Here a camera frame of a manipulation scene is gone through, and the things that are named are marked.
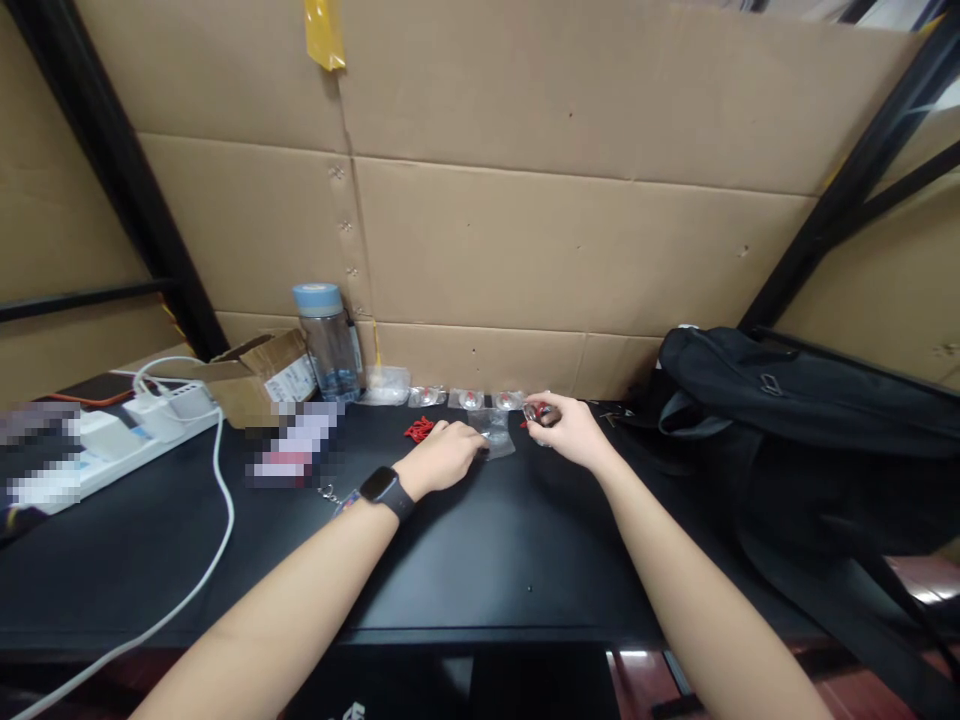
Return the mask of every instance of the black desk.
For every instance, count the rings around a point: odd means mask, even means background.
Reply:
[[[337,493],[409,451],[403,432],[421,415],[465,419],[446,408],[351,407],[334,470]],[[421,503],[361,595],[341,645],[662,645],[596,482],[535,445],[519,428],[519,413],[511,420],[517,452],[475,464],[453,489]],[[661,476],[628,439],[604,429],[781,636],[823,638],[718,542],[684,495],[683,483],[694,479]],[[189,592],[226,521],[210,467],[213,437],[207,431],[0,551],[0,653],[97,655],[142,632]],[[225,429],[221,467],[236,505],[230,545],[208,586],[152,646],[192,643],[333,513],[316,491],[245,487],[245,443],[242,433]]]

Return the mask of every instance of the water bottle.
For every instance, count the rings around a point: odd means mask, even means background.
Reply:
[[[347,323],[340,288],[331,283],[307,283],[293,288],[300,325],[317,375],[320,396],[350,403],[360,398],[353,333]]]

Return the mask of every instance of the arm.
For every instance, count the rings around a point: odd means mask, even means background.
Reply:
[[[528,400],[559,410],[550,427],[530,423],[530,435],[596,476],[663,634],[710,714],[831,717],[776,633],[617,454],[590,408],[553,393]]]
[[[467,472],[486,440],[445,420],[394,465],[415,501]],[[134,720],[275,718],[316,667],[399,521],[358,500],[244,595],[170,669]]]

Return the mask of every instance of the right hand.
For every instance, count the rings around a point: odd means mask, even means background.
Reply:
[[[549,427],[528,422],[527,430],[530,437],[550,445],[567,460],[593,472],[610,457],[616,456],[616,450],[593,419],[590,406],[585,402],[552,392],[530,395],[526,402],[547,403],[559,411],[560,419],[553,424],[550,424],[553,419],[550,415],[553,413],[544,418]]]

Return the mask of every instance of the black backpack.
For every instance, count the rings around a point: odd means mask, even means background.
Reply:
[[[709,507],[757,570],[919,715],[960,717],[960,663],[883,558],[960,533],[960,399],[729,328],[672,330],[660,363],[676,389],[660,430],[693,443]],[[863,571],[953,682],[843,580]]]

